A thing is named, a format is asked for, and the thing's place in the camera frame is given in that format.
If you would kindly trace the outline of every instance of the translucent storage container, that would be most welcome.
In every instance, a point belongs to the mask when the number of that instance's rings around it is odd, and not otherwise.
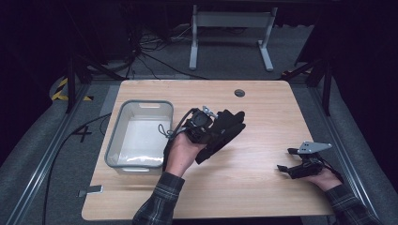
[[[161,174],[163,150],[168,139],[159,125],[170,130],[173,105],[168,101],[125,102],[105,154],[105,162],[119,173]]]

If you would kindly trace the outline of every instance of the hand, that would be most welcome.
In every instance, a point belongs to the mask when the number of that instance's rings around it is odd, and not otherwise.
[[[173,140],[165,171],[181,177],[205,147],[205,144],[192,143],[184,132],[179,133]]]
[[[318,175],[306,176],[300,179],[316,184],[323,191],[327,191],[342,184],[336,175],[326,168],[322,169]]]

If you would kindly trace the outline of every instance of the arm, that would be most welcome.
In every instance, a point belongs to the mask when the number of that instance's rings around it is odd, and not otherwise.
[[[312,182],[325,191],[336,215],[337,224],[381,224],[377,217],[371,214],[366,206],[330,170],[324,168],[318,175],[301,179]]]
[[[135,214],[132,224],[172,224],[174,208],[184,185],[184,179],[181,177],[204,147],[204,144],[192,143],[185,133],[176,136],[170,149],[167,167],[151,197]]]

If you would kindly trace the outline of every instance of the flannel shirt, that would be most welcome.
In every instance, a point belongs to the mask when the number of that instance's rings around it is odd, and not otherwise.
[[[381,224],[375,215],[346,186],[340,185],[325,192],[338,225]]]
[[[135,214],[133,225],[171,225],[179,192],[185,180],[164,172],[152,196]],[[374,225],[381,222],[345,186],[340,185],[325,192],[336,215],[338,225]]]

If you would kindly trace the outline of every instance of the wooden table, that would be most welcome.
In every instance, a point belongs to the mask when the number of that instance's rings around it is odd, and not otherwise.
[[[237,89],[246,95],[236,97]],[[234,140],[184,174],[186,183],[175,218],[332,214],[322,191],[277,169],[277,164],[299,165],[300,159],[288,155],[286,149],[312,140],[287,82],[133,81],[121,83],[91,181],[91,186],[103,185],[103,192],[87,195],[84,219],[132,219],[159,179],[120,175],[104,161],[120,106],[129,99],[170,101],[175,110],[173,128],[190,108],[203,105],[213,112],[246,113],[247,126]]]

